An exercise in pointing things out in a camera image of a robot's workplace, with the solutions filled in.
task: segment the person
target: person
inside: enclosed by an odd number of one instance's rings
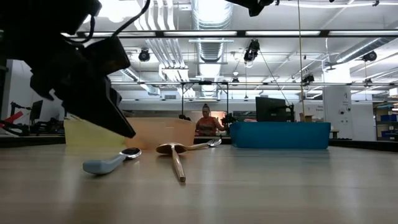
[[[197,122],[197,135],[199,136],[215,136],[217,129],[225,131],[226,127],[220,125],[215,117],[210,116],[210,107],[205,104],[201,109],[203,115]]]

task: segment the wire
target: wire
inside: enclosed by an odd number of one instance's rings
[[[73,43],[73,44],[85,44],[85,43],[89,42],[89,41],[93,38],[93,35],[94,35],[94,28],[95,28],[95,18],[94,18],[94,16],[91,16],[91,19],[90,19],[90,33],[88,34],[88,37],[86,37],[86,38],[85,38],[84,40],[82,40],[82,41],[72,40],[72,39],[70,39],[70,38],[68,38],[68,37],[65,37],[65,36],[63,36],[63,37],[64,37],[65,40],[66,40],[67,42],[69,42],[69,43]]]
[[[129,19],[126,23],[124,23],[121,27],[119,27],[113,34],[112,37],[117,36],[122,32],[125,28],[127,28],[129,25],[131,25],[134,21],[136,21],[140,16],[142,16],[149,8],[150,0],[147,0],[145,3],[145,6],[141,9],[141,12],[139,12],[136,16],[133,18]]]
[[[117,36],[118,34],[120,34],[125,28],[127,28],[129,25],[131,25],[133,22],[135,22],[138,18],[140,18],[149,8],[149,4],[150,4],[150,0],[147,0],[147,2],[145,3],[145,6],[141,9],[141,12],[138,13],[136,16],[132,17],[131,19],[129,19],[127,22],[125,22],[121,27],[119,27],[115,32],[113,32],[112,37]],[[94,29],[95,29],[95,18],[94,16],[91,15],[91,19],[90,19],[90,33],[88,34],[88,36],[82,40],[82,41],[75,41],[72,40],[68,37],[65,37],[63,35],[63,37],[65,38],[65,40],[69,43],[73,43],[73,44],[85,44],[87,42],[89,42],[93,36],[94,36]]]
[[[246,87],[244,88],[244,94],[245,94],[245,96],[244,96],[244,98],[245,99],[247,99],[248,98],[248,68],[247,68],[247,66],[246,66],[246,63],[245,63],[245,66],[244,66],[244,79],[245,79],[245,84],[246,84]]]
[[[303,44],[302,44],[302,37],[301,37],[301,15],[300,15],[300,0],[297,0],[297,8],[298,8],[298,41],[300,43],[300,73],[301,73],[301,82],[300,82],[300,88],[301,88],[301,102],[303,106],[303,115],[305,117],[305,110],[304,110],[304,89],[303,89],[303,57],[302,57],[302,49],[303,49]]]
[[[364,61],[364,63],[365,63],[365,80],[367,80],[368,79],[368,70],[367,70],[367,68],[366,68],[366,61]],[[368,93],[366,93],[366,87],[365,87],[365,100],[368,100]]]
[[[287,98],[286,98],[286,96],[285,96],[285,93],[283,92],[283,90],[280,88],[278,82],[276,81],[276,78],[275,78],[274,74],[272,74],[272,71],[271,71],[271,69],[270,69],[269,66],[268,66],[268,63],[267,63],[266,58],[265,58],[264,55],[262,54],[261,50],[259,50],[259,51],[260,51],[260,54],[261,54],[262,59],[264,60],[264,62],[265,62],[266,65],[267,65],[267,68],[268,68],[269,73],[271,74],[271,77],[274,79],[274,81],[275,81],[275,83],[276,83],[278,89],[280,90],[280,92],[281,92],[282,95],[284,96],[284,98],[285,98],[287,104],[290,105],[289,101],[287,100]]]

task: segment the blue plastic container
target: blue plastic container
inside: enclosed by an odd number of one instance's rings
[[[398,115],[381,115],[380,121],[397,121]]]
[[[232,144],[248,149],[326,149],[330,123],[237,122],[230,126]]]

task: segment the red object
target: red object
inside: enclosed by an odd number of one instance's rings
[[[20,118],[23,114],[23,112],[19,111],[18,113],[10,116],[9,118],[6,118],[4,121],[8,123],[13,123],[16,119]]]

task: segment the ventilation duct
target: ventilation duct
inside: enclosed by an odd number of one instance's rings
[[[122,69],[122,70],[120,70],[120,72],[123,73],[125,76],[131,78],[135,82],[138,82],[138,81],[144,82],[144,80],[139,79],[139,75],[137,74],[137,72],[130,68]],[[141,84],[140,86],[148,92],[148,95],[160,96],[160,88],[156,88],[156,87],[153,87],[151,85],[146,85],[146,84]]]
[[[229,29],[232,21],[233,4],[224,0],[191,0],[193,27],[196,30]],[[225,43],[197,43],[199,62],[220,62],[223,59]],[[201,64],[200,75],[205,78],[216,78],[221,65]],[[214,95],[203,91],[205,96]]]
[[[398,29],[398,21],[393,22],[386,29]],[[367,53],[376,50],[377,48],[388,44],[389,42],[395,40],[397,37],[378,37],[378,38],[368,38],[356,45],[352,48],[338,54],[336,56],[337,63],[346,63],[362,57]]]

